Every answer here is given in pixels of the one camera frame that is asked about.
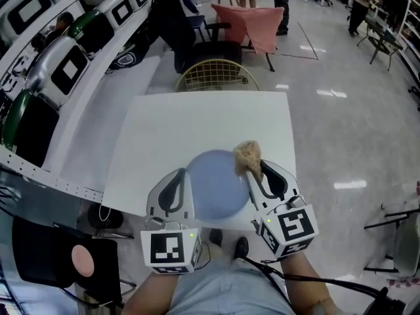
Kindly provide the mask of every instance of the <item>tiled floor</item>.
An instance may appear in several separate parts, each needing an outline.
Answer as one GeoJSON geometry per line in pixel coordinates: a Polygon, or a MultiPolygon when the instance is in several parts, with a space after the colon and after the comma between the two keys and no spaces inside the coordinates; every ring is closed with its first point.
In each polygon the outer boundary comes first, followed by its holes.
{"type": "MultiPolygon", "coordinates": [[[[210,0],[196,1],[203,3],[207,21],[214,20],[210,0]]],[[[258,7],[273,4],[273,0],[257,0],[258,7]]],[[[261,90],[288,95],[297,180],[315,208],[320,228],[306,255],[320,276],[383,287],[384,277],[362,275],[362,269],[384,257],[392,228],[365,231],[363,225],[383,216],[383,202],[393,211],[401,209],[420,178],[420,115],[407,93],[413,79],[397,55],[390,72],[383,54],[369,65],[374,48],[368,41],[357,47],[359,38],[348,36],[348,10],[339,1],[321,7],[313,0],[290,0],[290,9],[289,35],[278,38],[278,51],[271,56],[276,72],[269,71],[263,55],[244,54],[243,64],[261,90]],[[287,86],[277,89],[277,85],[287,86]]],[[[173,56],[168,52],[149,93],[167,92],[177,80],[171,71],[173,56]]],[[[142,220],[126,219],[126,226],[138,234],[142,220]]],[[[223,246],[230,249],[238,236],[226,232],[223,246]]],[[[254,234],[247,236],[251,257],[267,258],[264,242],[254,234]]],[[[120,240],[119,254],[122,278],[141,284],[148,271],[139,241],[120,240]]],[[[371,302],[338,287],[330,290],[337,304],[349,312],[363,313],[371,302]]],[[[418,292],[391,289],[390,295],[407,302],[418,292]]]]}

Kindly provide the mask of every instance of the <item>pink pad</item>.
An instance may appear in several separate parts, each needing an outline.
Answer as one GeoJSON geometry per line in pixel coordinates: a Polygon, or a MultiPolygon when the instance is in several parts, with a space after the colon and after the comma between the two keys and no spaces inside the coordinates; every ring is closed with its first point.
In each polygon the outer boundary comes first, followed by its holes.
{"type": "Polygon", "coordinates": [[[93,274],[95,264],[93,263],[93,258],[86,247],[82,245],[76,245],[73,247],[72,261],[75,269],[81,276],[88,278],[93,274]]]}

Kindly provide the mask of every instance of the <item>shoe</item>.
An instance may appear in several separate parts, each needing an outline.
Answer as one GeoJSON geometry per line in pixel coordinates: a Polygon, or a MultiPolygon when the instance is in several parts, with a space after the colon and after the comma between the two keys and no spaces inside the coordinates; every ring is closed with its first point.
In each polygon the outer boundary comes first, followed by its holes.
{"type": "Polygon", "coordinates": [[[212,228],[209,236],[209,241],[219,247],[222,247],[223,232],[218,228],[212,228]]]}
{"type": "Polygon", "coordinates": [[[234,259],[236,258],[246,258],[248,255],[249,246],[248,246],[248,239],[245,237],[241,237],[236,242],[235,247],[235,254],[234,259]]]}
{"type": "Polygon", "coordinates": [[[287,35],[288,30],[278,30],[276,33],[276,36],[283,36],[283,35],[287,35]]]}

